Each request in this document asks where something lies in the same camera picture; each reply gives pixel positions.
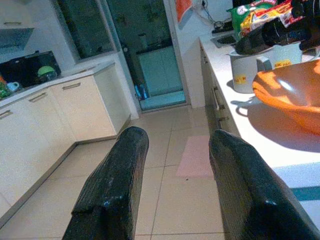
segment orange basin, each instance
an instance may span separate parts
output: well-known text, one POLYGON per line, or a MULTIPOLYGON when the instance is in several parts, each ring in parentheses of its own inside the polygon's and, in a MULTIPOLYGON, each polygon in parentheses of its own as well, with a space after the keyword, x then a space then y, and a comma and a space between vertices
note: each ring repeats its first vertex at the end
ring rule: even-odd
MULTIPOLYGON (((320 135, 320 60, 258 72, 252 88, 263 103, 320 135)), ((281 122, 274 124, 281 128, 281 122)))

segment range hood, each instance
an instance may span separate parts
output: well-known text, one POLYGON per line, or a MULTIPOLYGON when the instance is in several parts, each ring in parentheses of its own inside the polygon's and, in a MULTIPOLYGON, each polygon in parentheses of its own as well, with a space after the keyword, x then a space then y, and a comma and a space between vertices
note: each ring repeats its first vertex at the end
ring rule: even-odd
POLYGON ((23 50, 33 30, 33 28, 0 29, 0 54, 23 50))

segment cabinet handle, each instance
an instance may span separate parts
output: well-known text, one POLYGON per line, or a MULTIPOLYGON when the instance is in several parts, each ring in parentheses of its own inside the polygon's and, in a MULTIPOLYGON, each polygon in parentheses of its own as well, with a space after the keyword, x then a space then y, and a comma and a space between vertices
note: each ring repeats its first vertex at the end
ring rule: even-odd
POLYGON ((223 104, 220 104, 219 102, 218 102, 218 98, 217 98, 217 95, 216 95, 216 91, 218 90, 218 87, 213 87, 213 88, 211 88, 211 91, 212 91, 212 94, 213 94, 213 98, 214 98, 214 101, 215 101, 215 105, 216 105, 216 110, 217 111, 220 111, 220 110, 222 110, 222 109, 225 109, 225 105, 223 105, 223 104))
POLYGON ((0 120, 10 116, 11 114, 14 114, 11 110, 0 113, 0 120))
POLYGON ((21 25, 22 22, 20 22, 20 21, 6 21, 3 24, 4 25, 21 25))
POLYGON ((46 96, 47 96, 47 93, 44 92, 44 93, 40 94, 39 96, 36 96, 36 97, 34 97, 34 98, 29 99, 29 102, 35 103, 35 102, 37 102, 37 101, 45 98, 46 96))
POLYGON ((63 90, 68 90, 68 89, 73 89, 73 88, 77 88, 81 85, 81 82, 78 82, 76 84, 72 84, 72 85, 69 85, 69 86, 64 86, 62 87, 63 90))
POLYGON ((218 118, 218 119, 217 119, 218 129, 222 129, 221 122, 223 122, 223 121, 228 121, 228 120, 229 120, 229 117, 228 117, 228 116, 224 116, 224 117, 218 118))

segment green lid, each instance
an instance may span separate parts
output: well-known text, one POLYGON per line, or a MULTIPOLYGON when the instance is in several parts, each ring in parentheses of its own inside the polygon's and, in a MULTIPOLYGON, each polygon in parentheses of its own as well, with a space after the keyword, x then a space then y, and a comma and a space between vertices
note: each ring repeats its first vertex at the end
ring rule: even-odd
POLYGON ((38 77, 40 77, 43 74, 49 73, 49 72, 54 72, 55 69, 51 66, 42 66, 38 70, 38 77))

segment white countertop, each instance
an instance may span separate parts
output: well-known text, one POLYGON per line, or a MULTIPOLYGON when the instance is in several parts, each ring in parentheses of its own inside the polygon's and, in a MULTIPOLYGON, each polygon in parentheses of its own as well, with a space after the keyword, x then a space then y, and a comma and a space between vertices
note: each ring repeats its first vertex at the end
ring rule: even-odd
POLYGON ((62 83, 69 82, 69 81, 72 81, 75 79, 80 79, 80 78, 94 75, 97 72, 113 65, 114 63, 115 63, 114 61, 108 61, 108 62, 100 63, 95 66, 90 66, 90 67, 83 67, 83 64, 82 64, 82 67, 75 66, 74 68, 72 68, 68 71, 62 72, 61 77, 59 77, 58 79, 44 82, 42 84, 31 87, 27 90, 21 90, 19 92, 13 93, 11 96, 9 96, 3 100, 0 100, 0 108, 6 106, 8 104, 11 104, 15 101, 18 101, 24 97, 27 97, 31 94, 34 94, 35 92, 46 89, 50 86, 62 84, 62 83))
POLYGON ((211 34, 201 36, 200 43, 240 136, 290 188, 320 186, 320 135, 306 132, 281 111, 263 104, 254 93, 234 91, 227 55, 233 47, 217 48, 212 38, 211 34))

